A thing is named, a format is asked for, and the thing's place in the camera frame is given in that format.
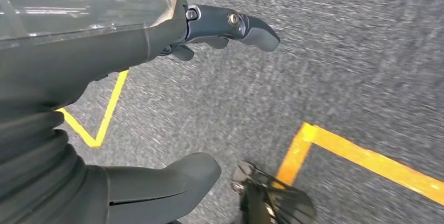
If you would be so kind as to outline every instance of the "gray asphalt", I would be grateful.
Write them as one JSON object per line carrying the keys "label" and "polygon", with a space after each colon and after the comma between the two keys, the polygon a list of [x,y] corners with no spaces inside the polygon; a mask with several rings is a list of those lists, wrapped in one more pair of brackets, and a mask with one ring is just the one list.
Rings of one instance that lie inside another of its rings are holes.
{"label": "gray asphalt", "polygon": [[[161,168],[212,154],[221,179],[185,223],[227,223],[228,176],[248,159],[275,173],[302,122],[335,132],[444,181],[444,0],[188,0],[264,18],[282,44],[193,49],[130,70],[101,149],[68,127],[84,158]],[[69,111],[96,133],[116,76],[90,85]],[[321,148],[296,180],[317,224],[441,223],[444,207]]]}

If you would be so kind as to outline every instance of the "black plastic body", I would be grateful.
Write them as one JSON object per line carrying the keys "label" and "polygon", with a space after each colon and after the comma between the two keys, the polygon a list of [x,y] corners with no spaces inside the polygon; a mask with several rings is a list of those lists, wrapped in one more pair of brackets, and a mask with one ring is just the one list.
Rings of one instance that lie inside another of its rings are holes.
{"label": "black plastic body", "polygon": [[0,51],[0,223],[165,224],[188,214],[220,175],[208,154],[162,170],[85,165],[55,110],[88,84],[150,61],[186,31],[178,0],[155,27]]}

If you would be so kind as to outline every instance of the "yellow line marking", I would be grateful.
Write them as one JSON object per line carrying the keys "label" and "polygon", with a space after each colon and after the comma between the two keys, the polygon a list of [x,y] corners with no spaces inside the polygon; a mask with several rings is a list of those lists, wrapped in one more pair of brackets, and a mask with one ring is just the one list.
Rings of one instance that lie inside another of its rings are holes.
{"label": "yellow line marking", "polygon": [[[301,138],[298,136],[306,136],[306,141],[311,141],[338,156],[444,205],[444,182],[442,181],[415,171],[379,153],[359,147],[347,139],[324,130],[319,126],[308,127],[307,123],[304,123],[294,138],[290,150],[293,145],[302,143]],[[308,152],[308,150],[306,150],[294,154],[290,150],[284,158],[277,174],[277,179],[282,180],[288,185],[293,184]],[[286,167],[291,164],[294,164],[295,168],[291,169]]]}
{"label": "yellow line marking", "polygon": [[105,138],[106,130],[108,130],[109,122],[111,121],[111,118],[113,116],[114,109],[116,108],[117,101],[119,100],[127,76],[128,71],[123,71],[119,74],[119,77],[117,78],[116,86],[114,86],[113,93],[111,94],[108,106],[106,107],[105,116],[103,117],[102,123],[100,124],[100,127],[98,129],[96,137],[97,147],[102,145],[103,139]]}
{"label": "yellow line marking", "polygon": [[313,143],[444,205],[444,182],[318,128]]}
{"label": "yellow line marking", "polygon": [[86,142],[86,143],[92,143],[94,142],[94,138],[86,131],[85,128],[71,115],[69,112],[67,112],[64,108],[58,109],[61,113],[65,115],[66,122],[76,131],[80,137]]}
{"label": "yellow line marking", "polygon": [[105,110],[105,115],[102,119],[102,123],[98,129],[98,133],[96,138],[93,138],[85,128],[64,108],[59,109],[58,111],[62,112],[65,115],[66,122],[76,131],[80,137],[85,141],[85,143],[89,147],[100,147],[105,139],[106,131],[108,130],[109,123],[111,122],[111,118],[113,117],[114,109],[117,106],[117,101],[120,98],[120,94],[122,92],[122,88],[124,87],[125,80],[128,77],[128,71],[123,71],[119,74],[117,78],[116,85],[114,86],[113,93],[111,94],[111,98],[109,99],[108,106]]}
{"label": "yellow line marking", "polygon": [[281,182],[292,185],[299,170],[304,163],[308,150],[312,146],[312,138],[316,133],[316,128],[304,123],[301,130],[293,138],[293,142],[282,161],[277,172],[277,178]]}

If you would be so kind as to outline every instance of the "bolt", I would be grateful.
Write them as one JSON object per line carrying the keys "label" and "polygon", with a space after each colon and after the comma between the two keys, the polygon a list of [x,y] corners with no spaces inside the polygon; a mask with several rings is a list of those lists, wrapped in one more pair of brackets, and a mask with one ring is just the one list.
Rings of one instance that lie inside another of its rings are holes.
{"label": "bolt", "polygon": [[234,12],[228,13],[228,23],[232,27],[237,27],[239,24],[239,15]]}
{"label": "bolt", "polygon": [[189,9],[185,12],[185,17],[187,20],[197,19],[197,12],[194,9]]}

